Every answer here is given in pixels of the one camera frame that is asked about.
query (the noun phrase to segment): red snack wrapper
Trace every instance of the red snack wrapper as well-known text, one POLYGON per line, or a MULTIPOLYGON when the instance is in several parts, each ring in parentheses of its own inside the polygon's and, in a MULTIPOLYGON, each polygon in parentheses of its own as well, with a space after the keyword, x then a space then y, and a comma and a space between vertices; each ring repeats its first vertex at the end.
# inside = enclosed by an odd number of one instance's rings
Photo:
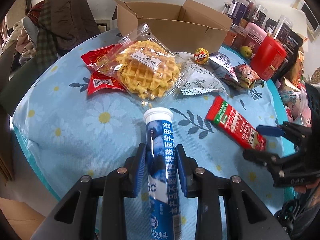
POLYGON ((215 98, 206 119, 221 127, 244 149, 265 150, 267 140, 220 96, 215 98))
POLYGON ((88 84, 88 95, 103 88, 120 89, 121 91, 126 92, 125 88, 120 85, 115 78, 105 76, 97 71, 93 72, 88 84))
POLYGON ((108 61, 106 54, 114 47, 115 45, 109 45, 100 49, 88 51, 86 54, 81 56, 82 60, 86 63, 91 72, 96 71, 103 64, 108 61))

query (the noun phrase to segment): metal bolt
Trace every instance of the metal bolt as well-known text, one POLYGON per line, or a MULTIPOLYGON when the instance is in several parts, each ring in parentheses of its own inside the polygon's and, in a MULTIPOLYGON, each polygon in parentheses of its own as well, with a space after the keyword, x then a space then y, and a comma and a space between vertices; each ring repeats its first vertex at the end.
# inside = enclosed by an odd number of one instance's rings
POLYGON ((197 174, 204 174, 204 168, 202 168, 202 167, 196 168, 196 173, 197 174))
POLYGON ((90 176, 88 175, 84 175, 81 177, 81 182, 86 183, 90 180, 90 176))
POLYGON ((125 173, 127 172, 127 169, 126 169, 125 167, 121 167, 121 168, 119 168, 119 169, 117 170, 117 172, 118 172, 119 174, 125 174, 125 173))
POLYGON ((239 176, 233 176, 231 178, 231 180, 234 182, 234 183, 239 183, 241 181, 241 178, 239 176))

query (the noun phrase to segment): white cap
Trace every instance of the white cap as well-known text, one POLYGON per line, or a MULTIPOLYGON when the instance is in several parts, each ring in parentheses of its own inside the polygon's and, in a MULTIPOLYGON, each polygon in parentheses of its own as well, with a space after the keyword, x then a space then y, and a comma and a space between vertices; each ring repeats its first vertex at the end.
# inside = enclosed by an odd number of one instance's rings
POLYGON ((143 115, 143 120, 147 123, 154 120, 166 120, 172 123, 173 113, 164 107, 155 107, 147 110, 143 115))

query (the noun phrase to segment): red plastic container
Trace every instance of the red plastic container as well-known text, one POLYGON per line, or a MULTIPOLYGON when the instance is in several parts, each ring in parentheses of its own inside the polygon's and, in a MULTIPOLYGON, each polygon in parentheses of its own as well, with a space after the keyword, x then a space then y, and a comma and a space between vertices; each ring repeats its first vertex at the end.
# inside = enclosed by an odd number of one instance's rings
POLYGON ((267 81, 281 65, 286 55, 284 48, 276 40, 267 36, 251 60, 250 67, 260 78, 267 81))

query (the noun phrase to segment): hand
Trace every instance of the hand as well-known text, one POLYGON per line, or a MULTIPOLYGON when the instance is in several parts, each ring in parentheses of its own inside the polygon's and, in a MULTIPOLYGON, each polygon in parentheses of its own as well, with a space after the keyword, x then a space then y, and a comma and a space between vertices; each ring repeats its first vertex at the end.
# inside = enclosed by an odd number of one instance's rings
POLYGON ((311 189, 311 188, 315 188, 316 186, 318 186, 320 182, 320 179, 317 179, 313 184, 309 184, 309 185, 303 185, 303 186, 295 186, 294 190, 298 193, 306 193, 307 189, 311 189))

